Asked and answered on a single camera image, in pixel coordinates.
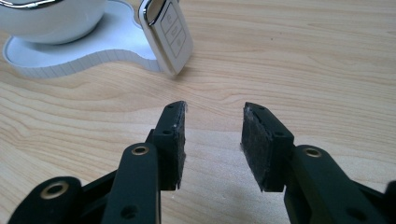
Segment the white tray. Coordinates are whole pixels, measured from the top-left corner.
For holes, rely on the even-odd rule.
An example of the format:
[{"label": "white tray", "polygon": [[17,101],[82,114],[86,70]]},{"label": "white tray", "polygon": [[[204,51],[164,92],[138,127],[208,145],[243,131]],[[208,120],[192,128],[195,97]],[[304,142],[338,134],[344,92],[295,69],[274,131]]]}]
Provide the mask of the white tray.
[{"label": "white tray", "polygon": [[121,0],[108,0],[97,27],[77,41],[52,46],[10,37],[3,55],[27,77],[61,77],[112,61],[139,63],[150,71],[161,71],[143,30],[134,22],[134,9]]}]

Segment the white button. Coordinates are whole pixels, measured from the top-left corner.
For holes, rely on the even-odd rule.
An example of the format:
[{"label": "white button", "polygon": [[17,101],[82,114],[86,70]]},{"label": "white button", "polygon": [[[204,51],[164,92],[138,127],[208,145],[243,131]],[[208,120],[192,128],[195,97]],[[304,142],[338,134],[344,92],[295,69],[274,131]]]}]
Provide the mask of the white button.
[{"label": "white button", "polygon": [[181,30],[181,23],[180,20],[177,20],[169,29],[168,33],[166,33],[166,39],[168,40],[169,44],[171,44],[174,41],[180,30]]},{"label": "white button", "polygon": [[172,6],[171,3],[169,4],[168,9],[166,9],[165,14],[163,15],[163,19],[161,20],[161,26],[163,28],[163,32],[166,33],[176,20],[177,20],[177,14],[175,8]]},{"label": "white button", "polygon": [[177,57],[177,55],[180,53],[181,47],[183,47],[185,40],[186,40],[186,34],[184,33],[184,30],[181,30],[178,36],[176,37],[175,41],[171,45],[171,49],[175,57]]}]

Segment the white remote control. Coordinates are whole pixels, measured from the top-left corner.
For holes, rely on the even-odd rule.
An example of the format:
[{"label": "white remote control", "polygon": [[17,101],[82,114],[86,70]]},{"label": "white remote control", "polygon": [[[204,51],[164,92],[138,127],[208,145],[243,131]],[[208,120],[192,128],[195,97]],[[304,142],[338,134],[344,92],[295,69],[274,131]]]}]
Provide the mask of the white remote control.
[{"label": "white remote control", "polygon": [[177,75],[192,54],[189,28],[177,0],[144,0],[139,20],[161,69]]}]

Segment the light wood surface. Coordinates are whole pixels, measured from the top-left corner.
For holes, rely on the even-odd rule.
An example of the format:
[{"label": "light wood surface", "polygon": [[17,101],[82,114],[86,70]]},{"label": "light wood surface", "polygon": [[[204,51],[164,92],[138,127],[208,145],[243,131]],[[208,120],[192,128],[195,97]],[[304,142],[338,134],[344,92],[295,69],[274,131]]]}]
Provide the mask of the light wood surface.
[{"label": "light wood surface", "polygon": [[178,100],[189,104],[187,159],[181,189],[163,193],[163,223],[289,222],[283,193],[261,193],[240,150],[245,102],[353,180],[383,191],[396,179],[394,0],[180,5],[194,53],[175,79],[126,62],[30,79],[1,58],[0,223],[49,178],[87,184],[116,169]]}]

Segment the white pot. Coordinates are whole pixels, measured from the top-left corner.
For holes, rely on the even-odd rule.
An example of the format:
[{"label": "white pot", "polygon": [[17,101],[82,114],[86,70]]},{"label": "white pot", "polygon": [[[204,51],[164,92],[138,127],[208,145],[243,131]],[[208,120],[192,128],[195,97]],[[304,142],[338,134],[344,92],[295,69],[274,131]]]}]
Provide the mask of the white pot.
[{"label": "white pot", "polygon": [[[37,2],[40,7],[23,7]],[[88,34],[105,8],[106,0],[0,0],[0,30],[29,42],[63,44]]]}]

